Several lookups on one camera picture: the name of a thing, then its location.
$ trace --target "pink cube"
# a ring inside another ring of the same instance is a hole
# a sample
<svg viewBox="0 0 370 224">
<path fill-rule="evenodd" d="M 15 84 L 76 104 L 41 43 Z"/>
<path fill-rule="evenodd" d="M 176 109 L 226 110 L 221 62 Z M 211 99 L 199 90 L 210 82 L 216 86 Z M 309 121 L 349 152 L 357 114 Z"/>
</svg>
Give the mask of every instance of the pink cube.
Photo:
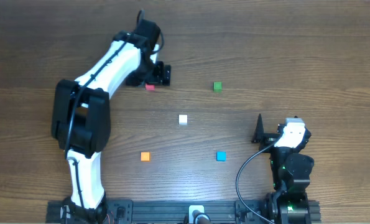
<svg viewBox="0 0 370 224">
<path fill-rule="evenodd" d="M 146 83 L 145 87 L 146 87 L 146 90 L 154 91 L 154 85 L 148 85 L 148 84 Z"/>
</svg>

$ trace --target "wood grain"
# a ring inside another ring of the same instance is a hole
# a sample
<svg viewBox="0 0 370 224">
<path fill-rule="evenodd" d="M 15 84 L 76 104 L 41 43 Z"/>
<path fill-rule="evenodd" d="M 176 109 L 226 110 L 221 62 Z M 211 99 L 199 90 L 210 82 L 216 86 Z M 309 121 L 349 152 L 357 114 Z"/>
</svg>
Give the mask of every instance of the wood grain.
<svg viewBox="0 0 370 224">
<path fill-rule="evenodd" d="M 47 202 L 71 194 L 50 136 L 55 85 L 91 68 L 142 8 L 164 32 L 172 85 L 123 86 L 111 100 L 109 198 L 236 200 L 257 115 L 267 131 L 298 115 L 323 221 L 370 222 L 370 0 L 0 0 L 0 222 L 43 222 Z M 267 162 L 244 171 L 245 198 L 272 191 Z"/>
</svg>

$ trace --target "white cube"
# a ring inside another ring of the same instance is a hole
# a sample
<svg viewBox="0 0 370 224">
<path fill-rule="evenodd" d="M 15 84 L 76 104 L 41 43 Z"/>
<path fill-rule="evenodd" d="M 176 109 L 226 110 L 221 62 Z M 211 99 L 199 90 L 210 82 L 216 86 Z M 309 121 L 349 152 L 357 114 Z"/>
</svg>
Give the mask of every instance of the white cube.
<svg viewBox="0 0 370 224">
<path fill-rule="evenodd" d="M 187 115 L 179 115 L 179 124 L 186 125 L 187 124 Z"/>
</svg>

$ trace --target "green cube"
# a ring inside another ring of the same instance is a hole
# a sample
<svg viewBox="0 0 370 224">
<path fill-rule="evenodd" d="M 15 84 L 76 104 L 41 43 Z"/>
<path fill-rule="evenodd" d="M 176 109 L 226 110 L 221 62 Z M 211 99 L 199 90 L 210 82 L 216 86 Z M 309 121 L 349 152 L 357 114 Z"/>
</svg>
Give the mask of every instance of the green cube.
<svg viewBox="0 0 370 224">
<path fill-rule="evenodd" d="M 214 92 L 222 92 L 222 83 L 214 82 Z"/>
</svg>

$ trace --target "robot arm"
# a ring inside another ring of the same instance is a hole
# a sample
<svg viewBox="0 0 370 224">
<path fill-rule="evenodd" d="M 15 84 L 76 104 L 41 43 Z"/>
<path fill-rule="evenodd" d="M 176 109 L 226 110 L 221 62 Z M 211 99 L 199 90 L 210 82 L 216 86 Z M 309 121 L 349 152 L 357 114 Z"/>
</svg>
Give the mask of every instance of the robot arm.
<svg viewBox="0 0 370 224">
<path fill-rule="evenodd" d="M 109 99 L 124 80 L 131 86 L 170 84 L 170 66 L 157 62 L 159 36 L 154 22 L 141 19 L 133 32 L 114 37 L 90 71 L 75 81 L 57 84 L 52 136 L 65 150 L 73 186 L 72 196 L 63 201 L 62 215 L 90 223 L 101 223 L 106 217 L 100 157 L 110 135 Z"/>
</svg>

